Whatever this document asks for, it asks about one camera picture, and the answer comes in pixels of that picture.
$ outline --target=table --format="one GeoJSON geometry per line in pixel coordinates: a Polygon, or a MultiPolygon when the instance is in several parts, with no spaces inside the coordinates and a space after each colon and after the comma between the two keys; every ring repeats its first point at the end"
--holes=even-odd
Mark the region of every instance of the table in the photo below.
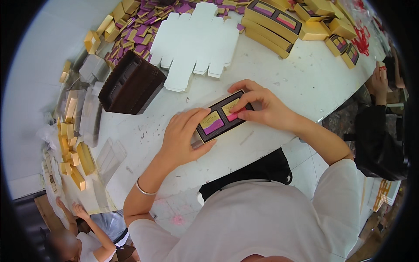
{"type": "MultiPolygon", "coordinates": [[[[159,151],[170,118],[194,107],[210,106],[228,95],[227,88],[249,78],[269,88],[290,109],[319,122],[345,102],[372,75],[375,61],[385,57],[375,39],[370,56],[361,54],[348,69],[322,41],[297,40],[287,59],[246,37],[239,36],[232,65],[220,79],[196,75],[188,93],[163,89],[142,115],[103,112],[99,143],[91,148],[96,158],[108,138],[119,140],[127,157],[106,189],[118,209],[135,180],[159,151]]],[[[157,198],[166,198],[213,181],[278,149],[294,138],[257,123],[246,122],[218,137],[213,149],[198,161],[180,166],[163,182],[157,198]]]]}

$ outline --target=bracelet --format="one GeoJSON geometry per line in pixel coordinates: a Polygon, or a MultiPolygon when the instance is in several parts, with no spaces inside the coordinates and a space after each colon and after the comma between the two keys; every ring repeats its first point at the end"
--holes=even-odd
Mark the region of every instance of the bracelet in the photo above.
{"type": "Polygon", "coordinates": [[[157,191],[156,191],[156,192],[154,192],[154,193],[147,193],[146,191],[143,191],[143,190],[140,188],[140,186],[138,185],[138,179],[137,179],[137,182],[135,182],[135,184],[137,185],[138,190],[139,190],[141,193],[145,194],[145,195],[148,195],[148,196],[153,196],[153,195],[157,194],[157,191]]]}

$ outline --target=white floor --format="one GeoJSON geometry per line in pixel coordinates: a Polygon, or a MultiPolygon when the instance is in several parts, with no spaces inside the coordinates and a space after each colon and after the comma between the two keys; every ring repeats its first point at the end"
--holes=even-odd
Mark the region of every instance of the white floor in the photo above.
{"type": "MultiPolygon", "coordinates": [[[[312,199],[320,176],[328,164],[308,144],[293,139],[282,147],[292,172],[291,186],[312,199]]],[[[151,209],[156,222],[174,236],[182,236],[201,210],[197,200],[199,187],[186,192],[156,200],[151,209]]]]}

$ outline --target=white shirt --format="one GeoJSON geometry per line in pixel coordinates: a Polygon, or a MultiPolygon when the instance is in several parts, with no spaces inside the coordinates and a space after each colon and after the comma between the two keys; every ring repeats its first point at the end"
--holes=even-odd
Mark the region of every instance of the white shirt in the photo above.
{"type": "Polygon", "coordinates": [[[313,202],[293,186],[239,184],[209,197],[181,238],[139,219],[129,233],[142,262],[239,262],[259,254],[344,261],[357,242],[363,177],[343,159],[321,176],[313,202]]]}
{"type": "MultiPolygon", "coordinates": [[[[77,235],[77,238],[81,241],[80,262],[98,262],[98,260],[95,258],[95,255],[93,255],[93,252],[102,246],[100,241],[90,234],[88,235],[84,232],[80,232],[77,235]]],[[[113,252],[112,255],[104,262],[109,262],[114,253],[115,252],[113,252]]]]}

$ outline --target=hand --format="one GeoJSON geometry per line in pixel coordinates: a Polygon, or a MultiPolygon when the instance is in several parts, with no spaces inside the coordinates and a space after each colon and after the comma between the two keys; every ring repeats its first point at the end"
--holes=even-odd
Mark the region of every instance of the hand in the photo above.
{"type": "Polygon", "coordinates": [[[368,91],[370,94],[375,96],[375,104],[386,105],[388,88],[387,70],[380,69],[380,64],[378,61],[371,78],[372,84],[368,86],[368,91]]]}
{"type": "Polygon", "coordinates": [[[88,220],[90,215],[84,210],[84,208],[76,203],[73,203],[73,211],[76,213],[76,216],[80,217],[83,220],[88,220]]]}
{"type": "Polygon", "coordinates": [[[246,121],[264,124],[278,130],[294,130],[298,114],[284,105],[269,89],[263,88],[254,81],[245,79],[233,84],[228,89],[228,92],[234,93],[243,88],[250,90],[250,92],[242,95],[238,103],[230,109],[230,112],[237,112],[249,102],[260,101],[262,102],[262,110],[241,111],[237,114],[237,117],[246,121]]]}
{"type": "Polygon", "coordinates": [[[55,199],[55,203],[57,204],[57,206],[58,206],[59,208],[61,208],[61,209],[64,209],[64,208],[65,208],[64,203],[61,201],[61,199],[60,199],[59,197],[57,197],[57,198],[55,199]]]}
{"type": "Polygon", "coordinates": [[[191,138],[195,129],[210,112],[209,108],[194,108],[172,117],[164,133],[163,145],[157,154],[170,171],[180,165],[197,160],[215,145],[217,140],[203,144],[197,149],[193,149],[191,146],[191,138]]]}

